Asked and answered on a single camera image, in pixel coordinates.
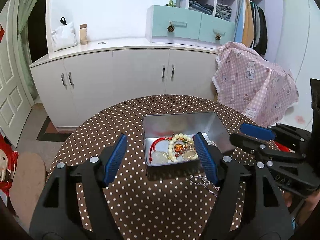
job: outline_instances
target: white pillow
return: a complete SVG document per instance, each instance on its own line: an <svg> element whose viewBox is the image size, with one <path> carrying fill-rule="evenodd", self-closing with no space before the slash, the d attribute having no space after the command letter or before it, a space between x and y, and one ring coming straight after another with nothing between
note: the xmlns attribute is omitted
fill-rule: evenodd
<svg viewBox="0 0 320 240"><path fill-rule="evenodd" d="M51 32L53 51L77 45L73 22L60 26Z"/></svg>

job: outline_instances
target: light blue drawer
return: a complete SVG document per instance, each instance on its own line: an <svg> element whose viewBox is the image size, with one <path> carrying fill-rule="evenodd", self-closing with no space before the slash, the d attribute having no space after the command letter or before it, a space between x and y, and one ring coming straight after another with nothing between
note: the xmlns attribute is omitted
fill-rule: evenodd
<svg viewBox="0 0 320 240"><path fill-rule="evenodd" d="M177 37L195 39L199 38L200 12L170 6L153 6L152 36ZM174 32L168 31L170 21Z"/></svg>
<svg viewBox="0 0 320 240"><path fill-rule="evenodd" d="M233 41L234 28L235 24L232 22L202 14L199 40L223 45L228 41ZM216 33L221 35L219 41L215 39Z"/></svg>

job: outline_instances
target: stuffed toy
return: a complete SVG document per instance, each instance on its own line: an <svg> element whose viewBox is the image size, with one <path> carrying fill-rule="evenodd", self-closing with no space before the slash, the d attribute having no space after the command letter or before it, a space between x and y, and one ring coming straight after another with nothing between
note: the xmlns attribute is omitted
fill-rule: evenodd
<svg viewBox="0 0 320 240"><path fill-rule="evenodd" d="M11 146L4 141L0 134L0 190L9 197L9 189L16 171L18 152L14 152Z"/></svg>

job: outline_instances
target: black hanging strap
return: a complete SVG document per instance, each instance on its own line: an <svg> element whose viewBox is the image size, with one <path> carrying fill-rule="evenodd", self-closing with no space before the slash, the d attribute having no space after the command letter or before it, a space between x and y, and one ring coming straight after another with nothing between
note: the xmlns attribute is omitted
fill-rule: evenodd
<svg viewBox="0 0 320 240"><path fill-rule="evenodd" d="M61 18L60 22L61 22L63 25L67 25L66 19L65 19L64 17Z"/></svg>

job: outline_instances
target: brown tablecloth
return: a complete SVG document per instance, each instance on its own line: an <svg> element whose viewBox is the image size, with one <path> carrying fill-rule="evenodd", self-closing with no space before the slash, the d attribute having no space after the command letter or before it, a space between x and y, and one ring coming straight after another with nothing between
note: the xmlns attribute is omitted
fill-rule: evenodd
<svg viewBox="0 0 320 240"><path fill-rule="evenodd" d="M229 133L238 131L243 122L253 123L227 106L202 98L158 95L132 99L99 112L77 128L57 153L50 172L60 161L77 165L99 155L104 147L113 145L124 133L128 136L128 152L114 183L104 190L123 238L198 239L215 197L203 186L191 185L189 177L147 180L142 119L146 114L208 111L219 115ZM273 142L269 146L277 149ZM239 148L233 155L240 163L254 163L253 156ZM245 184L241 183L231 229L240 224L244 193ZM84 228L92 230L81 184L77 185L77 197Z"/></svg>

